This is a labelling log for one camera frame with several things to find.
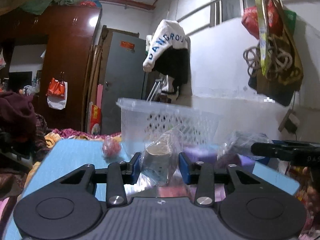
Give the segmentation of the red item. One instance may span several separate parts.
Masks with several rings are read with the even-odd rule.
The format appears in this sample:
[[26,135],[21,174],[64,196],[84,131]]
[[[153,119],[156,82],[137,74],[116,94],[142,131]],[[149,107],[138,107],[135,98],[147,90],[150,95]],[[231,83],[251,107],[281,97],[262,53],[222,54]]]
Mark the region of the red item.
[[121,137],[108,136],[103,142],[103,154],[105,158],[115,158],[121,151]]

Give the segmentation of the grey item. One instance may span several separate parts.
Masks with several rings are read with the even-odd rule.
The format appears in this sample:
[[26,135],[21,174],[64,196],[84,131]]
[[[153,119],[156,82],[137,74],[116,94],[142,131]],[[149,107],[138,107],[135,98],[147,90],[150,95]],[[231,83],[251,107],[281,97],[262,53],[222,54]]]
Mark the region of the grey item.
[[182,132],[177,127],[164,132],[142,153],[142,174],[156,186],[167,185],[177,169],[178,156],[182,150]]

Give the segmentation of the purple cardboard box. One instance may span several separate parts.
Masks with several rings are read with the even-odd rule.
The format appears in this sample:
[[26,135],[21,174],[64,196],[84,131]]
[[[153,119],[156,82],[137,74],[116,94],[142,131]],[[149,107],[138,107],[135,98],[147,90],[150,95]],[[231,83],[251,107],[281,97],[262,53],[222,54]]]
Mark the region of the purple cardboard box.
[[255,161],[247,156],[226,153],[223,154],[219,145],[184,145],[183,152],[192,162],[202,161],[213,164],[215,169],[224,169],[228,165],[235,164],[252,172]]

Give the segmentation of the white plastic laundry basket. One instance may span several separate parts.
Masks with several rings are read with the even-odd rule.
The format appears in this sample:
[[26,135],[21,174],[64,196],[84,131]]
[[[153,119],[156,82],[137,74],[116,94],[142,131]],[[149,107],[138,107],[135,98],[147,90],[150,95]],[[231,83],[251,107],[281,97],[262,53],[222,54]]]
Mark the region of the white plastic laundry basket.
[[119,98],[121,145],[128,156],[142,152],[164,132],[180,131],[187,145],[212,145],[222,116],[190,107]]

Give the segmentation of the brown hanging bag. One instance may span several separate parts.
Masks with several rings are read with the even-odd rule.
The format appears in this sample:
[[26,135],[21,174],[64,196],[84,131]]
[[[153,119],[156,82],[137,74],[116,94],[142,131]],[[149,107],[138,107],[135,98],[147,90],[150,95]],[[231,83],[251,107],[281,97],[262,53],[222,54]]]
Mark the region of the brown hanging bag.
[[280,0],[254,1],[255,6],[246,8],[242,17],[242,25],[258,41],[243,53],[248,85],[287,107],[304,77],[293,38],[296,13],[285,10]]

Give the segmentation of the grey door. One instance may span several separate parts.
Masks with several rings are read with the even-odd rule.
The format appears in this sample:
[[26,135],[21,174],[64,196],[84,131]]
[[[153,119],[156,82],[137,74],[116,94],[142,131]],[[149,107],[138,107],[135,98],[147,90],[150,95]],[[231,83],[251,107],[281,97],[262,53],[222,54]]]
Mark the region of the grey door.
[[112,35],[101,101],[101,134],[121,131],[119,98],[141,99],[144,94],[145,41],[122,33]]

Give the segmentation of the orange white hanging bag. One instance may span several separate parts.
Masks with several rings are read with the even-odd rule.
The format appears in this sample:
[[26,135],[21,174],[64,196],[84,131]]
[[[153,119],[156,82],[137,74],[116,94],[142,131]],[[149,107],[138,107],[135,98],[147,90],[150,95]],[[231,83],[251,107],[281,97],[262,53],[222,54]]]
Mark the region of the orange white hanging bag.
[[47,103],[52,109],[63,110],[67,103],[68,83],[52,78],[47,89]]

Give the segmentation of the dark maroon clothing pile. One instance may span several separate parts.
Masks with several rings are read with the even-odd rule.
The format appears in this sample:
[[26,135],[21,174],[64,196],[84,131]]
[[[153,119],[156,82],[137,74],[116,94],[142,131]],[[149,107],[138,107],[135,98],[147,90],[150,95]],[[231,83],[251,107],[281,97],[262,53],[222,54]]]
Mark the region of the dark maroon clothing pile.
[[36,114],[32,100],[32,95],[1,92],[1,133],[18,153],[29,154],[35,148]]

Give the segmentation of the white black hanging garment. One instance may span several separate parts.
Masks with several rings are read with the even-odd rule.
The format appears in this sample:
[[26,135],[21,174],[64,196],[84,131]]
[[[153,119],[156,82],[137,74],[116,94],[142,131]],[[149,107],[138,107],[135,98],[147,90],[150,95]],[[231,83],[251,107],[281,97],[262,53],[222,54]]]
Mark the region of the white black hanging garment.
[[172,79],[165,94],[179,96],[188,83],[190,53],[188,39],[177,21],[163,19],[159,23],[142,64],[146,73],[157,71]]

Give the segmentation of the dark red wooden wardrobe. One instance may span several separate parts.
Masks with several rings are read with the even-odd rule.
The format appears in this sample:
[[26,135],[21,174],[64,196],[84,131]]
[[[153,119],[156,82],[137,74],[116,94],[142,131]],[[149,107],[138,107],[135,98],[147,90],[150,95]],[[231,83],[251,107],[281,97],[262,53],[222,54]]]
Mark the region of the dark red wooden wardrobe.
[[[87,64],[100,18],[100,8],[83,5],[52,5],[41,15],[15,9],[1,16],[1,48],[7,64],[16,45],[47,45],[35,111],[50,128],[80,131],[84,126],[90,72]],[[47,103],[52,78],[62,78],[68,85],[62,110]]]

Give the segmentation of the black charger on wall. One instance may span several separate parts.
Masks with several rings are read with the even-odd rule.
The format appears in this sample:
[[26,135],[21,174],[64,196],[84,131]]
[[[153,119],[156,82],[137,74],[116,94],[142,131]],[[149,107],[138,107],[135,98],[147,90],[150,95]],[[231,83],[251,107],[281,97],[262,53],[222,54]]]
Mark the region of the black charger on wall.
[[295,111],[289,109],[280,122],[278,131],[282,132],[285,129],[290,134],[296,134],[299,126],[300,120],[297,118]]

